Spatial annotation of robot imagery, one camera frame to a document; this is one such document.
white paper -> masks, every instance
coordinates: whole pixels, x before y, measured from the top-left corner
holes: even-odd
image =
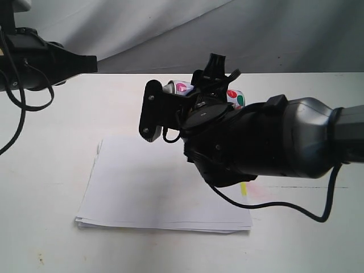
[[[246,203],[240,185],[221,189]],[[140,136],[103,140],[76,221],[108,226],[234,232],[251,227],[248,210],[217,196],[187,163],[183,142]]]

green dot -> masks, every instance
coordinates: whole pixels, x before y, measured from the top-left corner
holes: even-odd
[[[237,100],[239,105],[244,106],[244,97],[242,95],[239,95]]]

white tabletop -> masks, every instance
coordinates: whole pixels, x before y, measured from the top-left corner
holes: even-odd
[[[288,208],[267,208],[251,211],[251,232],[230,235],[76,227],[99,141],[138,135],[148,80],[190,78],[83,75],[56,87],[48,109],[27,114],[19,140],[0,156],[0,272],[362,272],[359,164],[339,173],[325,224]],[[363,73],[242,75],[230,87],[243,91],[247,104],[277,94],[316,97],[330,107],[364,104]],[[27,98],[40,105],[48,95],[28,92]],[[19,115],[0,93],[0,146],[14,133]],[[292,201],[321,214],[327,182],[328,176],[262,176],[247,187],[251,203]]]

black cable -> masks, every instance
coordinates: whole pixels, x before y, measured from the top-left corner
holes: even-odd
[[[180,138],[181,138],[181,131],[178,133],[178,136],[175,139],[169,140],[167,139],[167,132],[168,132],[168,128],[167,127],[163,127],[163,140],[167,143],[175,143],[177,142]]]
[[[22,85],[22,83],[20,81],[20,77],[19,77],[18,71],[17,71],[17,69],[15,67],[15,64],[13,62],[13,59],[11,58],[11,55],[9,54],[9,49],[7,48],[4,33],[3,33],[1,28],[0,28],[0,41],[1,41],[2,45],[3,45],[5,55],[7,55],[7,57],[9,58],[9,61],[10,61],[10,64],[11,64],[13,70],[14,70],[16,79],[18,80],[19,91],[20,91],[20,101],[21,101],[22,105],[25,105],[26,104],[25,91],[23,89],[23,85]],[[9,81],[8,81],[5,73],[0,71],[0,75],[2,75],[2,77],[4,79],[5,89],[7,91],[8,90],[11,91]],[[25,116],[26,116],[26,110],[24,108],[22,108],[22,111],[20,112],[20,120],[19,120],[18,128],[16,129],[13,137],[9,140],[9,142],[4,147],[2,147],[0,149],[0,155],[2,155],[4,152],[6,152],[15,143],[15,141],[20,136],[20,133],[22,132],[23,126],[24,126],[24,123],[25,123]]]
[[[19,108],[21,109],[25,109],[27,111],[31,111],[31,112],[37,112],[37,111],[41,111],[45,108],[47,108],[49,105],[51,105],[51,103],[53,102],[54,98],[55,98],[55,92],[53,90],[53,87],[51,85],[51,83],[49,82],[49,79],[47,78],[47,76],[42,72],[40,71],[39,69],[29,65],[28,63],[25,63],[24,64],[26,67],[29,67],[30,69],[33,69],[34,71],[38,72],[39,74],[41,74],[45,80],[45,83],[47,84],[47,88],[48,88],[48,91],[51,95],[51,100],[48,101],[46,104],[44,105],[41,105],[41,106],[31,106],[31,105],[23,105],[20,101],[18,101],[18,99],[14,96],[14,94],[12,93],[11,90],[7,90],[6,91],[6,94],[7,96],[9,97],[9,99]]]
[[[306,209],[304,209],[304,208],[302,208],[302,207],[300,207],[298,205],[288,203],[288,202],[268,202],[268,203],[257,204],[257,205],[240,204],[240,203],[237,203],[234,200],[228,198],[226,195],[224,195],[222,192],[220,192],[215,186],[212,186],[210,184],[209,184],[209,186],[212,188],[212,190],[214,192],[216,192],[224,200],[226,200],[227,202],[229,202],[232,205],[237,206],[239,208],[243,208],[243,209],[261,209],[261,208],[267,208],[269,206],[286,206],[288,208],[298,210],[300,213],[303,213],[304,215],[308,216],[309,218],[311,218],[311,219],[313,219],[313,220],[315,220],[317,222],[323,223],[323,222],[326,222],[326,220],[330,216],[332,203],[333,203],[333,199],[334,199],[336,177],[337,177],[337,174],[339,173],[339,170],[340,170],[341,166],[342,166],[342,164],[338,163],[332,169],[332,172],[331,172],[331,175],[330,175],[330,180],[329,180],[329,185],[328,185],[328,193],[327,193],[327,196],[326,196],[325,209],[324,209],[324,212],[323,212],[322,216],[317,216],[317,215],[309,212],[308,210],[306,210]]]

white cup with red dots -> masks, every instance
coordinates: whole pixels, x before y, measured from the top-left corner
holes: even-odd
[[[190,82],[185,81],[169,81],[169,83],[163,87],[163,90],[168,93],[177,94],[180,96],[186,96],[193,90],[193,85]],[[240,109],[245,106],[245,98],[242,92],[238,90],[228,89],[226,92],[227,102],[231,102],[235,109]]]

